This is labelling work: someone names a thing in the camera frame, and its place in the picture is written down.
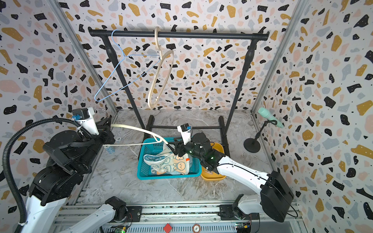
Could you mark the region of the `large wooden hanger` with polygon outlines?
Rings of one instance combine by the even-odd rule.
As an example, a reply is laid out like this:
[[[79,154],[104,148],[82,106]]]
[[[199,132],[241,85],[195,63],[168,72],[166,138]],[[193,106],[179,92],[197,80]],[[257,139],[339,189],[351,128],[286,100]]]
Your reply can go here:
[[[125,125],[125,124],[112,124],[111,125],[112,127],[115,127],[115,128],[125,128],[125,129],[129,129],[129,130],[135,130],[135,131],[139,131],[139,132],[142,132],[142,133],[145,133],[145,134],[148,134],[148,135],[151,135],[154,139],[155,139],[155,142],[153,143],[139,143],[139,144],[116,144],[114,146],[139,146],[139,145],[149,145],[149,144],[156,144],[156,143],[161,143],[163,142],[164,144],[168,145],[169,143],[166,141],[165,138],[163,138],[162,136],[152,132],[152,131],[148,131],[148,130],[145,130],[143,128],[138,128],[138,127],[135,127],[135,126],[130,126],[130,125]]]

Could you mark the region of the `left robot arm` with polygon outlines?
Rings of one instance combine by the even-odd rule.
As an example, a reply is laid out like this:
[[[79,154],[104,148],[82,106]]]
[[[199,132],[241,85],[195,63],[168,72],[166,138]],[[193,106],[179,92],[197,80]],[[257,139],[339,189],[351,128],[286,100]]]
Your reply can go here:
[[[26,201],[27,219],[20,223],[23,233],[46,233],[54,218],[77,185],[93,170],[101,148],[114,144],[110,117],[94,123],[98,134],[85,136],[84,127],[78,131],[65,130],[43,145],[49,155],[47,166],[31,183]]]

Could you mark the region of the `teal jellyfish pattern towel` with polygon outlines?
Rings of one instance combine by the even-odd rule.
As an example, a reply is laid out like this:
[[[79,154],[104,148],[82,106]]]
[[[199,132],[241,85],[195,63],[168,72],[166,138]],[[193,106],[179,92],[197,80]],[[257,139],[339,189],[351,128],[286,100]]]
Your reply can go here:
[[[175,155],[167,145],[156,155],[143,156],[145,164],[150,166],[152,175],[188,175],[190,158],[187,154],[182,157]]]

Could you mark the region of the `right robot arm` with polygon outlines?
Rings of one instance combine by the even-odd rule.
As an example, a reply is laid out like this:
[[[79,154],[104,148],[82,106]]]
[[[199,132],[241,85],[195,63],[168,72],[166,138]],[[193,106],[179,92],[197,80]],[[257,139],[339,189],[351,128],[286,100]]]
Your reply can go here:
[[[168,148],[175,155],[187,154],[197,158],[207,170],[234,179],[253,190],[256,195],[241,195],[236,199],[232,208],[237,215],[265,213],[277,222],[284,222],[289,215],[294,194],[277,171],[257,171],[234,161],[214,149],[204,133],[169,142]]]

